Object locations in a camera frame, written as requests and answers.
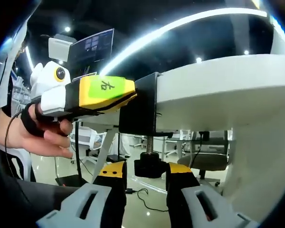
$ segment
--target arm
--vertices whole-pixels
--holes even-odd
[[[42,156],[72,157],[73,154],[68,149],[70,139],[60,135],[61,133],[69,135],[73,129],[72,124],[68,120],[63,120],[61,123],[42,125],[36,119],[34,104],[30,106],[28,112],[37,126],[45,131],[43,138],[28,133],[22,120],[15,118],[9,127],[7,147],[23,148],[30,153]],[[0,109],[0,145],[2,146],[5,144],[5,135],[10,121],[11,118]]]

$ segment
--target chinese character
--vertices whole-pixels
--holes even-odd
[[[113,85],[110,85],[110,83],[108,82],[108,83],[106,83],[106,82],[104,82],[104,81],[101,81],[103,84],[101,85],[101,90],[106,90],[107,89],[107,87],[109,87],[109,89],[111,89],[111,88],[115,88],[115,86],[113,86]]]

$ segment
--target gray chair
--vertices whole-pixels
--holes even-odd
[[[210,132],[210,140],[202,141],[201,151],[200,138],[194,132],[191,140],[191,152],[194,163],[191,168],[199,169],[200,179],[208,182],[215,182],[215,186],[220,184],[220,179],[205,179],[206,171],[223,171],[228,164],[228,132]],[[191,155],[187,155],[178,160],[178,164],[190,166]]]

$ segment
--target ceiling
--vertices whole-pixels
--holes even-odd
[[[48,58],[48,37],[63,34],[81,40],[114,28],[112,57],[137,38],[170,22],[206,10],[243,7],[255,9],[250,0],[43,0],[28,21],[28,44],[33,64]],[[138,79],[152,72],[202,60],[270,53],[273,29],[267,18],[225,15],[179,26],[128,57],[110,74]],[[99,71],[110,59],[105,59]],[[16,61],[17,74],[29,85],[31,73],[25,54]]]

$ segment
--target tiled floor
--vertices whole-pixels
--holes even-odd
[[[158,179],[140,178],[134,176],[133,161],[139,158],[142,152],[141,148],[133,148],[132,156],[128,159],[128,188],[139,190],[141,188],[148,188],[149,195],[140,193],[140,196],[145,199],[146,204],[151,208],[166,210],[166,193],[165,189],[165,174]],[[53,157],[41,157],[32,154],[33,170],[37,182],[57,185],[55,178],[55,164]],[[177,162],[177,155],[172,154],[165,158],[166,162]],[[87,162],[86,167],[93,173],[94,164]],[[198,177],[198,170],[193,170],[195,176]],[[76,164],[71,164],[70,159],[57,158],[57,173],[59,177],[77,174]],[[206,178],[221,179],[221,185],[224,184],[227,171],[206,172]],[[83,178],[91,182],[92,176],[88,173],[85,167],[82,167]],[[125,228],[167,228],[170,227],[170,219],[168,212],[158,212],[147,209],[143,202],[138,199],[137,194],[127,195],[127,205],[123,216],[123,226]]]

